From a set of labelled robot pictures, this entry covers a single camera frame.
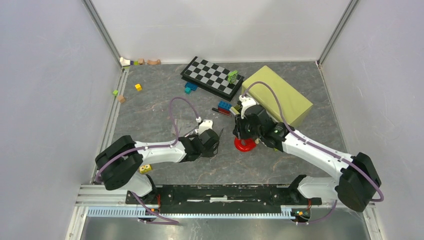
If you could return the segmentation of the green drawer cabinet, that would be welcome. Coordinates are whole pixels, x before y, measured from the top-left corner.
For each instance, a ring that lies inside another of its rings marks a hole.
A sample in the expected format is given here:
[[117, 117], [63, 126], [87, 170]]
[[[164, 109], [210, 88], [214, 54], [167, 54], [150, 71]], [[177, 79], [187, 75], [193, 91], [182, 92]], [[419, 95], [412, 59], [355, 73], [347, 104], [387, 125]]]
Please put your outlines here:
[[[280, 103], [284, 119], [290, 126], [298, 128], [313, 104], [266, 65], [243, 81], [241, 92], [244, 93], [250, 85], [258, 81], [266, 83], [273, 90]], [[277, 102], [266, 86], [256, 84], [249, 89], [247, 95], [262, 105], [275, 120], [283, 121]]]

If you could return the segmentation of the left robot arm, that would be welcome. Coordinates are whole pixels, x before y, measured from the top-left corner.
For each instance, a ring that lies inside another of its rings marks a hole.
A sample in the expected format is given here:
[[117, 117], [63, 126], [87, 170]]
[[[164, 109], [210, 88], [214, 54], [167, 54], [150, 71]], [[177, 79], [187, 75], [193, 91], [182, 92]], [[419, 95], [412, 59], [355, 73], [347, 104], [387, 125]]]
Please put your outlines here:
[[95, 181], [104, 184], [108, 191], [127, 190], [151, 204], [157, 198], [157, 190], [152, 178], [139, 172], [141, 166], [211, 158], [217, 153], [219, 141], [220, 136], [212, 129], [169, 142], [140, 142], [124, 135], [95, 158]]

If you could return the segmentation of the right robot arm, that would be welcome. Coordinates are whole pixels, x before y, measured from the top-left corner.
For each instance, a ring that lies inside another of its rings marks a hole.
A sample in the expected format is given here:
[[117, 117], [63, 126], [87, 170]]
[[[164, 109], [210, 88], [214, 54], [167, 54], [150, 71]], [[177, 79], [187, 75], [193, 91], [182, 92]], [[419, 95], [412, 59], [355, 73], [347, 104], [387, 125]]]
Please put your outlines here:
[[261, 105], [234, 116], [233, 134], [240, 140], [259, 139], [265, 146], [287, 153], [320, 168], [328, 177], [303, 176], [289, 189], [289, 199], [302, 204], [307, 199], [333, 199], [356, 212], [363, 212], [382, 184], [371, 158], [340, 152], [310, 139], [291, 125], [275, 122]]

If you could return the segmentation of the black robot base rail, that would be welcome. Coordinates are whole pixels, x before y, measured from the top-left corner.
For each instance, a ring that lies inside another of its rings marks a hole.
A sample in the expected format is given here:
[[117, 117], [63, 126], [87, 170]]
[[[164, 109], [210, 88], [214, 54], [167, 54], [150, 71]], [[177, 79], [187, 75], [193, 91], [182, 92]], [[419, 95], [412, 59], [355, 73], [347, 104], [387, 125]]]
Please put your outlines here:
[[140, 197], [145, 205], [158, 205], [162, 214], [274, 214], [281, 206], [321, 205], [297, 189], [278, 184], [156, 186]]

